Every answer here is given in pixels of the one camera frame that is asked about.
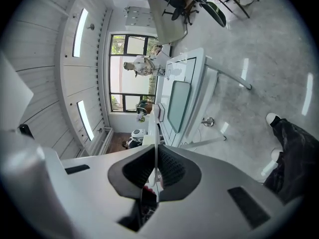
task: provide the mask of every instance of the gray tiled floor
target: gray tiled floor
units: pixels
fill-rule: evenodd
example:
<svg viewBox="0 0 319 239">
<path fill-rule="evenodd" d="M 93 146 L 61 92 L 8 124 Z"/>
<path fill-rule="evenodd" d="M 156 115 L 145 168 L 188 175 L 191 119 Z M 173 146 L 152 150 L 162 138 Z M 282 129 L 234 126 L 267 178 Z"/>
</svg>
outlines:
<svg viewBox="0 0 319 239">
<path fill-rule="evenodd" d="M 226 14 L 226 28 L 199 8 L 188 35 L 175 45 L 173 56 L 203 47 L 213 60 L 238 76 L 246 59 L 246 80 L 253 89 L 249 91 L 219 75 L 206 110 L 206 116 L 215 119 L 215 126 L 201 125 L 199 130 L 202 140 L 210 139 L 228 124 L 224 133 L 227 140 L 196 152 L 225 160 L 261 181 L 272 149 L 280 146 L 265 121 L 267 113 L 277 113 L 319 138 L 318 54 L 307 28 L 287 0 L 254 1 L 246 7 L 250 19 L 232 2 L 228 6 L 235 15 L 217 5 Z M 305 113 L 307 92 L 311 102 Z"/>
</svg>

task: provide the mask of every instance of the table leg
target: table leg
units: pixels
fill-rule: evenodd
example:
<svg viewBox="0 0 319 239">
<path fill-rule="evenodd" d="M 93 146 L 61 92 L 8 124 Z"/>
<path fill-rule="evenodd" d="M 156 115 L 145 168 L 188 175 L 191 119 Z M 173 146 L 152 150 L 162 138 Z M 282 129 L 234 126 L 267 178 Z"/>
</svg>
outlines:
<svg viewBox="0 0 319 239">
<path fill-rule="evenodd" d="M 207 67 L 211 67 L 212 69 L 216 70 L 217 72 L 219 72 L 221 74 L 227 75 L 229 78 L 231 78 L 234 81 L 239 82 L 240 84 L 245 86 L 246 89 L 248 89 L 248 90 L 250 90 L 252 88 L 252 86 L 247 81 L 245 81 L 243 78 L 234 75 L 227 68 L 215 63 L 212 59 L 210 59 L 208 57 L 206 57 L 205 65 Z"/>
<path fill-rule="evenodd" d="M 218 137 L 218 138 L 215 138 L 215 139 L 211 139 L 211 140 L 193 142 L 193 143 L 190 143 L 190 144 L 184 144 L 184 145 L 181 145 L 179 147 L 181 149 L 191 149 L 191 148 L 203 146 L 203 145 L 206 145 L 206 144 L 214 143 L 214 142 L 217 142 L 217 141 L 225 141 L 225 140 L 226 140 L 226 137 L 221 136 L 221 137 Z"/>
</svg>

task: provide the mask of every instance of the white shoe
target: white shoe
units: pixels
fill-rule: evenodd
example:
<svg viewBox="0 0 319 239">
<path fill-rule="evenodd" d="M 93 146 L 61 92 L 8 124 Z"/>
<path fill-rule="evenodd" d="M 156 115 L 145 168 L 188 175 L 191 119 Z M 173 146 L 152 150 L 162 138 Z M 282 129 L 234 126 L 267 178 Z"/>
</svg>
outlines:
<svg viewBox="0 0 319 239">
<path fill-rule="evenodd" d="M 280 152 L 283 152 L 282 149 L 273 149 L 271 152 L 271 159 L 277 163 L 278 158 L 280 156 Z"/>
<path fill-rule="evenodd" d="M 279 120 L 281 120 L 281 118 L 277 114 L 274 114 L 274 113 L 269 113 L 266 116 L 266 121 L 271 127 L 273 127 L 272 126 L 273 122 L 276 122 L 276 121 L 278 122 Z"/>
</svg>

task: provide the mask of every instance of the metal base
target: metal base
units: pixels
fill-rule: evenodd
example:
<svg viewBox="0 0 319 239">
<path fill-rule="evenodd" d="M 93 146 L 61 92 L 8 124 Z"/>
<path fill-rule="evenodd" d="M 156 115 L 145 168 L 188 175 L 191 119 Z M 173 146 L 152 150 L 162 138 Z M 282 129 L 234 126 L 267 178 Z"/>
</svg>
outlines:
<svg viewBox="0 0 319 239">
<path fill-rule="evenodd" d="M 202 124 L 204 124 L 204 126 L 214 126 L 214 119 L 212 117 L 208 117 L 206 120 L 203 119 L 203 121 L 201 122 Z"/>
</svg>

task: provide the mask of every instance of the window frame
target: window frame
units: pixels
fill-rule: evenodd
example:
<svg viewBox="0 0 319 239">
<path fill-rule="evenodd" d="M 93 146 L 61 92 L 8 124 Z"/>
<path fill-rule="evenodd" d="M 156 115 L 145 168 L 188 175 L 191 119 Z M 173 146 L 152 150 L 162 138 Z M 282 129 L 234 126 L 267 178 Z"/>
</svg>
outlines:
<svg viewBox="0 0 319 239">
<path fill-rule="evenodd" d="M 111 53 L 112 53 L 113 37 L 114 37 L 114 36 L 118 36 L 118 35 L 123 35 L 123 36 L 125 36 L 123 54 L 111 54 Z M 131 54 L 131 53 L 127 53 L 127 48 L 128 48 L 128 43 L 129 43 L 129 37 L 131 37 L 131 36 L 133 36 L 133 37 L 136 36 L 136 37 L 143 37 L 143 38 L 145 38 L 143 54 Z M 125 97 L 126 97 L 126 96 L 137 96 L 137 97 L 140 97 L 140 100 L 143 99 L 143 96 L 154 97 L 154 100 L 155 100 L 155 98 L 156 98 L 157 87 L 158 87 L 158 81 L 157 81 L 157 80 L 156 80 L 155 94 L 154 94 L 154 95 L 151 95 L 151 94 L 136 94 L 136 93 L 111 92 L 111 70 L 110 70 L 110 68 L 111 68 L 111 57 L 112 57 L 112 56 L 131 56 L 131 57 L 146 56 L 149 38 L 157 39 L 157 38 L 154 37 L 154 36 L 141 35 L 141 34 L 120 34 L 120 33 L 117 33 L 117 34 L 112 34 L 112 35 L 111 35 L 110 51 L 109 51 L 109 96 L 110 96 L 111 112 L 113 112 L 113 113 L 136 113 L 136 111 L 126 110 L 126 100 L 125 100 Z M 113 107 L 112 107 L 112 95 L 122 95 L 123 111 L 113 110 Z"/>
</svg>

